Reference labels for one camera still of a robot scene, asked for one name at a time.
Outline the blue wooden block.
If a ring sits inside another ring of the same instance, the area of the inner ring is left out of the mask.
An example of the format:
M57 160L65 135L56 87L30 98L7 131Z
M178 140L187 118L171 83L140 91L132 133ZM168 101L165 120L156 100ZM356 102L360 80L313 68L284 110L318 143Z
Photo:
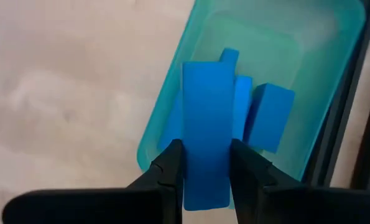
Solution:
M252 101L252 78L237 76L234 83L232 137L243 139L247 115Z
M265 83L257 86L246 120L244 142L257 151L277 152L295 92L281 86Z
M224 208L230 202L234 67L224 62L182 65L183 206L188 211Z
M239 58L239 51L236 49L225 48L220 55L220 62L236 65Z

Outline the teal translucent plastic bin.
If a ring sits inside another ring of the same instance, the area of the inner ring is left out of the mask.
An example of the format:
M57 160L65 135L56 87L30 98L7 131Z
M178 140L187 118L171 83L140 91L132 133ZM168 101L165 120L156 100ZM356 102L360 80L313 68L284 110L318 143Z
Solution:
M161 152L182 63L217 60L233 48L237 73L254 86L271 83L295 93L277 152L261 155L301 179L365 20L361 0L195 0L140 141L139 167L147 170Z

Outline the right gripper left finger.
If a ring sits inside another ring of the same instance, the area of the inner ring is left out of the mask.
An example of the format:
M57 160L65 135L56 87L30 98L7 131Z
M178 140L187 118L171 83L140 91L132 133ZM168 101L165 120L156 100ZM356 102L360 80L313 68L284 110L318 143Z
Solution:
M184 148L174 139L127 186L136 192L135 224L182 224Z

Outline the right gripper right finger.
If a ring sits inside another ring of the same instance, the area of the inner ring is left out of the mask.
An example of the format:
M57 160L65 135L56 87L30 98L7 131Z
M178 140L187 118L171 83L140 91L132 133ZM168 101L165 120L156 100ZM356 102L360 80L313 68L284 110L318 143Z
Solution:
M238 224L302 224L302 183L238 139L231 142L231 188Z

